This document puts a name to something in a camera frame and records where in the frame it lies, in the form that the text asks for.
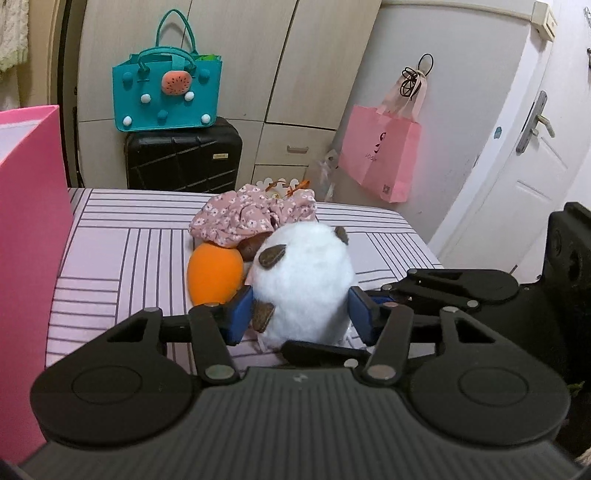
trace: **plastic bag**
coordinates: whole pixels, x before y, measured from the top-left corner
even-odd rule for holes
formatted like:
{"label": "plastic bag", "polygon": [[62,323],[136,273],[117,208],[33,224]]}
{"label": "plastic bag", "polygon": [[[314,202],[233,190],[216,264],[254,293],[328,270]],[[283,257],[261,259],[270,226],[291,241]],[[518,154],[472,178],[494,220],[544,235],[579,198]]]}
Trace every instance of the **plastic bag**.
{"label": "plastic bag", "polygon": [[336,150],[328,152],[321,160],[310,164],[304,178],[310,181],[310,189],[318,202],[332,202],[335,192],[334,172],[339,161]]}

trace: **wardrobe door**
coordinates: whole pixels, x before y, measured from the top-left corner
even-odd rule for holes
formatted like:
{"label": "wardrobe door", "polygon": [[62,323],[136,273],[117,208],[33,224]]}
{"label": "wardrobe door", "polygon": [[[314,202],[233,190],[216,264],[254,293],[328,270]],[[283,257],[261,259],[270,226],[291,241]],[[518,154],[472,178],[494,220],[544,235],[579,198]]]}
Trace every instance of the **wardrobe door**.
{"label": "wardrobe door", "polygon": [[217,114],[263,121],[296,0],[193,0],[199,53],[222,56]]}
{"label": "wardrobe door", "polygon": [[113,120],[91,120],[78,124],[80,172],[85,187],[126,189],[125,134]]}
{"label": "wardrobe door", "polygon": [[255,169],[256,152],[261,140],[262,122],[250,120],[228,120],[242,138],[242,154],[240,155],[240,166],[238,167],[238,178],[236,188],[252,181],[252,172]]}
{"label": "wardrobe door", "polygon": [[337,129],[381,0],[300,0],[267,121]]}
{"label": "wardrobe door", "polygon": [[[189,5],[190,0],[88,0],[78,66],[80,122],[113,118],[111,68],[128,60],[129,54],[153,47],[162,16],[171,8],[186,14]],[[181,19],[171,14],[160,44],[180,47],[183,30]]]}

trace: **bed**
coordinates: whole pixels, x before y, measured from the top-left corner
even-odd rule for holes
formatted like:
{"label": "bed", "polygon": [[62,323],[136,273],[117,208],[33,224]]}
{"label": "bed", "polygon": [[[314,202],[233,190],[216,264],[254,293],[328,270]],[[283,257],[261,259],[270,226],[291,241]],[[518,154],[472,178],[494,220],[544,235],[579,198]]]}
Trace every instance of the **bed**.
{"label": "bed", "polygon": [[[187,227],[209,195],[133,190],[70,189],[74,223],[51,307],[46,366],[73,352],[144,307],[164,315],[192,307],[185,282],[195,247]],[[409,268],[441,268],[404,218],[389,210],[320,203],[319,221],[344,226],[357,281],[363,289],[400,280]],[[363,343],[351,331],[351,347]],[[238,369],[272,366],[248,331],[230,352]],[[168,355],[194,372],[188,344]]]}

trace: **drawer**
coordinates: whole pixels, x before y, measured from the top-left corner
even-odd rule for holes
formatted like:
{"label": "drawer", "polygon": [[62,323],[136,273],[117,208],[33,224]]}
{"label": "drawer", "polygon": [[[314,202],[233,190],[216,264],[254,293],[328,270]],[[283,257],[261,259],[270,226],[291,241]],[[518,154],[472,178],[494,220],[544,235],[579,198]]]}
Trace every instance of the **drawer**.
{"label": "drawer", "polygon": [[334,136],[333,130],[265,124],[256,164],[307,167],[330,151]]}
{"label": "drawer", "polygon": [[302,181],[307,167],[294,167],[285,165],[257,165],[252,175],[252,183],[256,185],[258,181],[285,179],[287,183],[293,179]]}

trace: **pink paper bag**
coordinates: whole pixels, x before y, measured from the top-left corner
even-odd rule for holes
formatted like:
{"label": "pink paper bag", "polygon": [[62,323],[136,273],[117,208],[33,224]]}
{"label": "pink paper bag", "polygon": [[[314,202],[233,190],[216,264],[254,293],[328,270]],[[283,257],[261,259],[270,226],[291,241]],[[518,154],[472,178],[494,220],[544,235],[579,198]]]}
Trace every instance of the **pink paper bag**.
{"label": "pink paper bag", "polygon": [[59,107],[0,112],[0,458],[13,463],[45,441],[29,392],[72,220]]}
{"label": "pink paper bag", "polygon": [[403,76],[380,107],[354,107],[339,161],[351,178],[390,203],[408,199],[417,160],[421,138],[417,117],[427,93],[427,79],[417,73],[410,98],[400,95]]}
{"label": "pink paper bag", "polygon": [[357,183],[362,184],[369,166],[376,159],[392,120],[389,112],[378,113],[376,107],[353,107],[343,139],[339,167]]}

